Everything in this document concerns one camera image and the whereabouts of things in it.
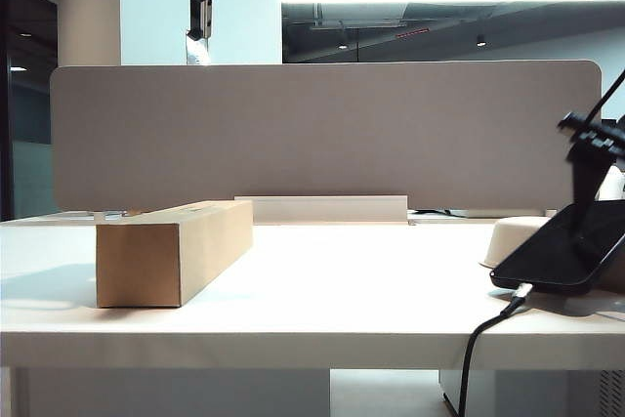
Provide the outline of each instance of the desk surface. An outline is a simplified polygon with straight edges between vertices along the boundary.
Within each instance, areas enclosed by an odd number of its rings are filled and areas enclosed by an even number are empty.
[[[2,365],[452,368],[506,305],[478,265],[492,224],[255,227],[180,309],[95,306],[95,230],[2,226]],[[623,369],[625,297],[536,294],[476,368]]]

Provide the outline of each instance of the cable connector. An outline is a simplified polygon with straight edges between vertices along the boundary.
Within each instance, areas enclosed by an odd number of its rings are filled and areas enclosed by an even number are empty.
[[[531,292],[534,286],[531,283],[522,283],[519,285],[519,288],[515,290],[515,293],[512,294],[512,300],[508,304],[506,308],[504,308],[500,314],[510,317],[512,313],[514,313],[518,307],[520,307],[523,303],[525,303],[525,299],[527,295]]]

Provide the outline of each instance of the black phone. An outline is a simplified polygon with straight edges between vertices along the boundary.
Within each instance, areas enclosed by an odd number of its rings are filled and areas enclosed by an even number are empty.
[[[583,295],[597,283],[616,254],[625,249],[625,200],[593,202],[573,230],[574,204],[561,210],[490,273],[492,283],[534,291]]]

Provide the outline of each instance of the floor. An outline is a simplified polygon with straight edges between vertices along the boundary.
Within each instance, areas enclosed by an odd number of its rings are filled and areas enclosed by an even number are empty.
[[[436,370],[332,370],[331,417],[450,417]]]

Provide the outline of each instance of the phone screen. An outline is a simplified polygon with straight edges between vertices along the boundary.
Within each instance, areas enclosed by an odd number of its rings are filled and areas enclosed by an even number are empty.
[[[509,281],[535,287],[592,283],[598,268],[611,259],[605,258],[610,250],[619,241],[621,248],[625,244],[625,200],[594,202],[576,234],[570,230],[572,215],[569,205],[531,236],[493,270],[493,283],[509,288],[514,288]]]

